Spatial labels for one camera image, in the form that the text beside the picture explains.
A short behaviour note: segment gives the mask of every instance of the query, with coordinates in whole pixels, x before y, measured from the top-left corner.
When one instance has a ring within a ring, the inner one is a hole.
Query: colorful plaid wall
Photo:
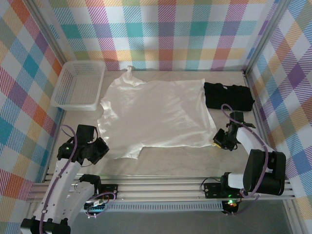
[[[22,0],[0,1],[0,233],[20,233],[60,111],[50,97],[61,65]]]
[[[271,144],[312,233],[312,0],[293,0],[250,81]]]
[[[68,58],[72,50],[72,59],[105,60],[108,70],[171,71],[241,70],[278,0],[37,2]]]

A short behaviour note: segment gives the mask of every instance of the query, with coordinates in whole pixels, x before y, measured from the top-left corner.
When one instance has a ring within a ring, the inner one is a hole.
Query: white plastic basket
[[[66,62],[54,88],[51,105],[66,111],[94,111],[104,77],[102,61]]]

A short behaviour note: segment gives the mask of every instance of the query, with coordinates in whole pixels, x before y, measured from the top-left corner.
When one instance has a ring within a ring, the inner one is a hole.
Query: black folded shirt
[[[250,89],[245,86],[225,86],[221,83],[204,84],[206,106],[212,109],[221,109],[222,104],[230,105],[234,111],[251,111],[253,97]]]

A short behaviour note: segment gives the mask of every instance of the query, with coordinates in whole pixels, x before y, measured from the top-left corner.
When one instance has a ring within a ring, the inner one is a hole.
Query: plaid wallpaper
[[[241,70],[277,3],[37,0],[68,59],[104,60],[108,70],[166,71]]]
[[[293,0],[250,81],[270,142],[312,233],[312,0]]]
[[[61,71],[22,0],[0,1],[0,233],[19,233],[59,123],[50,97]]]

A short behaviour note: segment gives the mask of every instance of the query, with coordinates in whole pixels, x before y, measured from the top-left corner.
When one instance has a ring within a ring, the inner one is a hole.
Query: table surface
[[[111,84],[124,71],[105,72],[100,99]],[[133,76],[143,81],[152,80],[192,80],[203,79],[206,82],[222,83],[224,85],[245,85],[241,72],[160,72],[133,71]],[[97,119],[102,109],[94,112],[67,111],[63,124],[74,130],[78,124],[98,126]],[[221,110],[209,109],[217,129],[226,129],[229,120]],[[253,112],[245,112],[246,122],[256,124]],[[48,173],[53,173],[57,161],[58,148],[68,140],[68,137],[58,132]],[[202,148],[173,147],[173,148],[143,148],[138,159],[103,158],[96,165],[81,168],[79,173],[94,175],[132,175],[132,176],[221,176],[225,172],[244,172],[248,155],[242,145],[235,151],[222,150],[215,146]]]

